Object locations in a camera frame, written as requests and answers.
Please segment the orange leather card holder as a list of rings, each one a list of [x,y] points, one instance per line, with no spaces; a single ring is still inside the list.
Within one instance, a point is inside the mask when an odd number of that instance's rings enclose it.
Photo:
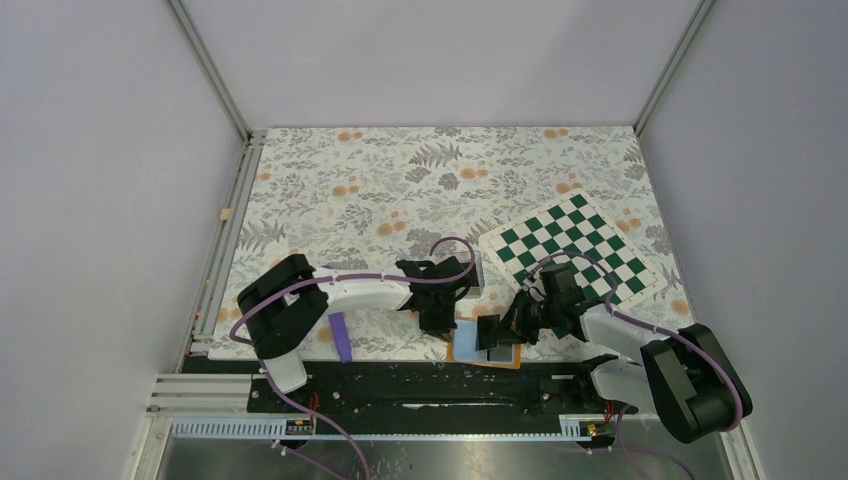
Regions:
[[[520,368],[519,345],[490,341],[476,320],[460,319],[455,325],[447,347],[448,362],[506,370]]]

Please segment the clear acrylic card box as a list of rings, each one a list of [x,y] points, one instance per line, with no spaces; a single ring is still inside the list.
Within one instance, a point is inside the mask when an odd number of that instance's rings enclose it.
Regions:
[[[395,266],[403,272],[405,277],[416,279],[446,279],[465,273],[462,278],[453,282],[410,284],[410,290],[414,295],[452,294],[459,301],[481,297],[485,286],[482,263],[479,255],[471,261],[471,255],[468,253],[452,253],[439,256],[436,260],[398,260]]]

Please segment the floral patterned table mat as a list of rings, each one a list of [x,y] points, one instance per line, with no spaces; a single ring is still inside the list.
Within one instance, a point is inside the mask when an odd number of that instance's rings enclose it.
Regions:
[[[374,270],[467,243],[575,190],[601,209],[655,274],[627,310],[677,329],[693,316],[668,231],[629,126],[279,128],[252,162],[239,235],[193,351],[251,360],[233,342],[238,293],[292,254]]]

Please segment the green white chessboard mat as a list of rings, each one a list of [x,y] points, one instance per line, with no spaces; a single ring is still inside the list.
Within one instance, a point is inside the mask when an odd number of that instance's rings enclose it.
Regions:
[[[515,290],[545,301],[563,329],[584,342],[638,349],[650,331],[616,317],[666,281],[602,209],[581,190],[484,233],[479,245]]]

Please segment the right aluminium frame post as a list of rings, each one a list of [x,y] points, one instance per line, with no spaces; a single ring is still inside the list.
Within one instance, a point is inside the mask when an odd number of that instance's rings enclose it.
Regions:
[[[642,137],[650,124],[655,111],[663,100],[666,90],[674,80],[679,67],[683,64],[687,53],[694,45],[700,30],[716,4],[716,0],[700,0],[698,2],[696,9],[689,18],[683,33],[680,35],[633,124],[633,131],[638,138]]]

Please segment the left aluminium frame post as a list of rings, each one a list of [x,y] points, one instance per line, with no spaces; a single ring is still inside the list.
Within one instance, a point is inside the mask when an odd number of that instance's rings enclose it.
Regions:
[[[225,117],[243,143],[249,143],[253,129],[241,113],[237,102],[218,69],[204,39],[184,1],[164,0],[175,24],[183,36]]]

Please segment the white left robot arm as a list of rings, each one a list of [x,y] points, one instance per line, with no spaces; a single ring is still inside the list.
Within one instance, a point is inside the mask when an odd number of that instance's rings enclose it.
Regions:
[[[272,398],[296,411],[309,401],[311,388],[297,349],[321,318],[354,310],[410,311],[424,334],[447,340],[456,327],[456,304],[480,285],[474,258],[337,270],[315,267],[305,255],[294,254],[238,294],[242,316],[230,337],[252,346],[274,383]]]

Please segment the purple marker pen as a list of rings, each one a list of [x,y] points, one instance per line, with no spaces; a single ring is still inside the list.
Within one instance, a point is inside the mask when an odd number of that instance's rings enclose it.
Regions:
[[[352,344],[346,325],[345,314],[342,312],[329,314],[328,323],[331,328],[334,346],[340,362],[342,364],[351,363],[353,361]]]

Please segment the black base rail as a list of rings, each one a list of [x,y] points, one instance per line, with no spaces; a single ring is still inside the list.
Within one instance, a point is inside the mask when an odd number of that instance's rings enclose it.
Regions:
[[[516,370],[447,362],[308,361],[307,382],[282,400],[255,361],[187,358],[186,374],[247,374],[247,410],[321,414],[317,431],[335,421],[351,435],[554,434],[559,416],[604,420],[626,400],[600,394],[591,374],[613,364],[602,355],[575,362],[530,363]]]

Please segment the aluminium frame post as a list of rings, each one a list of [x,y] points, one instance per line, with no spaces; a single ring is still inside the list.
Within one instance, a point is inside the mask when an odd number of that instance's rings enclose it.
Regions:
[[[679,67],[683,64],[687,53],[694,45],[700,30],[716,4],[716,0],[700,0],[698,2],[696,9],[689,18],[683,33],[680,35],[633,124],[633,131],[638,138],[642,137],[650,124],[655,111],[663,100],[666,90],[674,80]]]
[[[237,102],[218,69],[204,39],[184,1],[164,0],[175,24],[183,36],[225,117],[243,143],[249,143],[253,129],[241,113]]]

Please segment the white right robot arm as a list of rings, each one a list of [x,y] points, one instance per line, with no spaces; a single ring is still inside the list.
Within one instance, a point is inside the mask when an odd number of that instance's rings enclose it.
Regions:
[[[575,382],[577,405],[589,412],[610,401],[633,406],[657,415],[682,443],[733,430],[752,413],[750,394],[707,326],[673,331],[638,320],[588,297],[566,264],[546,266],[536,276],[540,294],[523,287],[504,315],[479,319],[478,349],[534,344],[544,329],[607,347],[616,358]]]

